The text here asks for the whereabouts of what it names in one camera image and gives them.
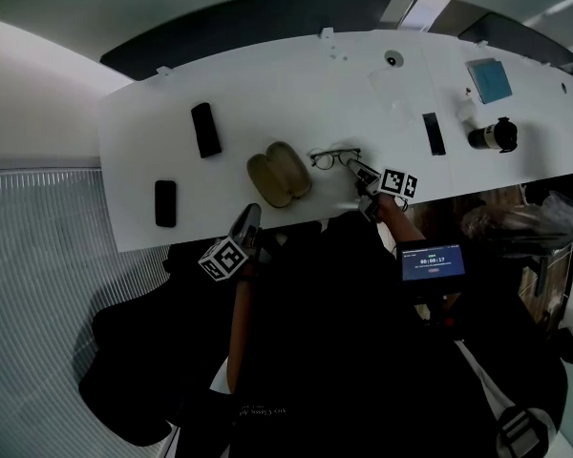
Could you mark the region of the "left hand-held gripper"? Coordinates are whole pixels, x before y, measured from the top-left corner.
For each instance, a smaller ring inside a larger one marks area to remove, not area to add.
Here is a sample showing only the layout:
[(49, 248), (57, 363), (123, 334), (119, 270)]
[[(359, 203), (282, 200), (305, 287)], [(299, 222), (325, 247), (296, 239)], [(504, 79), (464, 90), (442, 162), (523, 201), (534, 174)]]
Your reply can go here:
[(261, 233), (262, 208), (258, 203), (247, 206), (240, 218), (240, 229), (232, 229), (218, 239), (198, 261), (200, 268), (213, 281), (226, 281), (236, 275), (247, 262), (256, 262), (261, 254), (257, 237)]

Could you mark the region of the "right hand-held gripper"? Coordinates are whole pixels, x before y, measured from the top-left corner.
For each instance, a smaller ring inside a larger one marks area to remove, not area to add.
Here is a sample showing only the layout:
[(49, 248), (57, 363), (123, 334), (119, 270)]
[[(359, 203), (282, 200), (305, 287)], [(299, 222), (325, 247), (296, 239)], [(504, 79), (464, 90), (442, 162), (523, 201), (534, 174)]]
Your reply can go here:
[(381, 173), (373, 170), (358, 159), (351, 158), (348, 168), (356, 176), (356, 188), (360, 197), (359, 211), (369, 221), (378, 221), (378, 198), (386, 194), (401, 201), (401, 210), (408, 209), (409, 201), (414, 198), (417, 178), (413, 175), (385, 168)]

